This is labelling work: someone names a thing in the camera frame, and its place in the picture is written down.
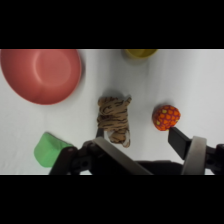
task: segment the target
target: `white table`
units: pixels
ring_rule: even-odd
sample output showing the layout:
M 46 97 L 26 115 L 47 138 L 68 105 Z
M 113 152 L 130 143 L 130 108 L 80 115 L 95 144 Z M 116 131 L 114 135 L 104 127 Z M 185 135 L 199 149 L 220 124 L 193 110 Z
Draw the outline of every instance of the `white table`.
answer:
M 48 174 L 33 152 L 50 132 L 81 147 L 95 137 L 101 96 L 132 96 L 129 107 L 131 147 L 118 148 L 134 160 L 182 163 L 151 122 L 160 104 L 176 106 L 177 127 L 188 137 L 224 142 L 224 50 L 159 50 L 145 61 L 128 59 L 120 49 L 79 50 L 84 67 L 78 89 L 53 106 L 29 103 L 11 90 L 0 70 L 0 174 Z

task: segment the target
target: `textured ball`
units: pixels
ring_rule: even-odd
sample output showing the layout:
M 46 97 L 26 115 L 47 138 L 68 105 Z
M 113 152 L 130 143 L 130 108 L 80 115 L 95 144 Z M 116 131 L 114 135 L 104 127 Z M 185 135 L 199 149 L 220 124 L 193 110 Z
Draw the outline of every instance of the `textured ball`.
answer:
M 174 127 L 180 120 L 181 114 L 179 110 L 170 105 L 159 108 L 153 114 L 153 123 L 155 127 L 160 131 L 167 131 L 171 127 Z

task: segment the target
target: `pink bowl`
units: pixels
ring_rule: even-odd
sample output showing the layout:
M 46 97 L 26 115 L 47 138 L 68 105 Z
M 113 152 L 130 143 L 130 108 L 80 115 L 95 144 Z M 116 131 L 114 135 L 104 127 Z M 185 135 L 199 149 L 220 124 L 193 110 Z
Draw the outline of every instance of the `pink bowl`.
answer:
M 81 78 L 76 49 L 3 49 L 1 67 L 17 94 L 42 105 L 66 99 Z

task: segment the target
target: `green object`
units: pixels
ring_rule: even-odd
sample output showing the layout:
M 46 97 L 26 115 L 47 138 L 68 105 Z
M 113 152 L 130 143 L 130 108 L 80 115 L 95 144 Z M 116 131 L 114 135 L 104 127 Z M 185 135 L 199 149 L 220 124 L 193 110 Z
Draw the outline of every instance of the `green object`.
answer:
M 71 146 L 71 144 L 45 133 L 34 150 L 34 156 L 41 166 L 45 168 L 53 167 L 62 149 Z

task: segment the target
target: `yellow object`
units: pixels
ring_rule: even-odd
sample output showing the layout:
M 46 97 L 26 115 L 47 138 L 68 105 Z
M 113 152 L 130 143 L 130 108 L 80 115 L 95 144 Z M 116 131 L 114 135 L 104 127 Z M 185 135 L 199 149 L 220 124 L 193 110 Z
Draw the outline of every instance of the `yellow object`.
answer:
M 125 49 L 132 58 L 148 58 L 155 54 L 158 49 Z

